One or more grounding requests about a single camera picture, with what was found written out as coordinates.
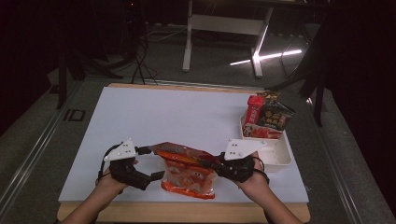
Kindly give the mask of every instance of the table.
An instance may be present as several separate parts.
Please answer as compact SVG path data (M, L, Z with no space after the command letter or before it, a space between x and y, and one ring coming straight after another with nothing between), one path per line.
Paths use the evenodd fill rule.
M218 155L229 138L240 137L238 118L246 110L252 93L254 91L130 84L111 84L104 88L64 184L58 218L63 220L92 191L105 151L129 137L138 147L169 141ZM136 169L140 172L162 169L153 165L159 164L158 156L145 155L137 159ZM274 193L301 221L309 221L308 198L295 160L281 172L268 175ZM209 201L164 191L156 182L145 191L127 188L97 220L206 223L266 220L262 209L229 180L217 179L214 190L216 198Z
M251 63L256 78L262 77L262 65L260 59L260 49L268 29L269 21L275 7L295 8L304 10L325 10L328 4L308 4L299 0L246 0L246 1L229 1L240 5L250 5L256 7L267 7L266 15L263 21L216 17L210 15L192 14L192 0L189 0L188 19L187 19L187 42L184 51L182 70L190 71L191 63L191 31L207 30L226 33L235 33L243 35L256 35L257 41L254 48L251 49Z

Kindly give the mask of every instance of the table leg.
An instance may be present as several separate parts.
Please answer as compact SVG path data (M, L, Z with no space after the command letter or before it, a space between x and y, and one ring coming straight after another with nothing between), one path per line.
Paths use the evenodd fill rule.
M262 42L265 38L265 33L267 33L268 24L271 19L271 15L274 8L270 7L265 15L264 24L262 25L262 31L257 39L256 47L252 49L251 63L253 65L254 74L256 78L262 78L262 65L260 63L260 49L262 48Z
M189 12L187 18L187 43L184 50L183 72L190 71L191 62L191 30L192 30L192 0L189 1Z

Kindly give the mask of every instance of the gray floor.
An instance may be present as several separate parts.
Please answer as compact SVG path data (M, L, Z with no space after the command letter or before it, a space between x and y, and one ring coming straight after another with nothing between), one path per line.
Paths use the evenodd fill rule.
M171 27L170 34L183 27ZM262 79L253 75L250 63L230 66L229 63L248 59L254 44L251 37L224 35L227 41L211 41L209 34L194 34L189 73L181 71L185 37L150 35L144 76L155 76L160 84L220 85L229 88L266 88L284 80L280 60L270 59L262 63L265 72ZM269 35L263 52L285 49L290 39ZM302 38L293 41L290 49L305 49ZM303 54L283 58L287 74L295 68ZM101 89L112 82L130 82L136 65L114 69L123 80L110 79L87 68L84 81L69 78L69 96L63 109L56 110L57 95L45 93L17 122L0 138L0 190L11 186L15 197L10 202L2 198L1 223L54 223L59 208L58 197L68 171L82 141ZM49 74L56 83L57 70ZM297 94L302 82L282 90ZM341 113L325 91L322 110L323 127L306 128L312 120L309 105L291 103L298 116L288 126L290 144L303 176L308 192L311 212L310 223L396 223L393 214L376 186L359 148ZM64 120L68 109L84 110L83 121ZM310 139L310 134L321 138ZM26 164L30 168L25 176L21 164L31 152L37 163ZM19 188L14 188L12 179L20 179Z

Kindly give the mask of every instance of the dark background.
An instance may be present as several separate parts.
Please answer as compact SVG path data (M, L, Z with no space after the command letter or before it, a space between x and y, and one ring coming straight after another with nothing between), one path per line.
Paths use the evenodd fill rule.
M334 1L314 40L315 48L304 58L308 66L325 68L326 88L332 91L393 214L396 213L393 193L396 147L392 141L396 136L395 5L386 0ZM148 23L185 23L187 1L154 0L146 1L145 6ZM47 73L58 67L60 50L53 27L65 22L64 31L81 34L70 41L93 58L105 59L108 51L116 50L121 44L100 33L106 28L116 29L111 32L123 29L119 25L122 18L117 17L120 14L114 13L115 9L113 21L96 20L92 17L90 1L8 0L1 1L0 8L0 134L50 88ZM241 8L228 8L224 13L244 12L247 13ZM275 12L278 18L282 15ZM301 18L312 20L310 16L288 15L291 17L288 21L293 22L272 29L293 33L295 22Z

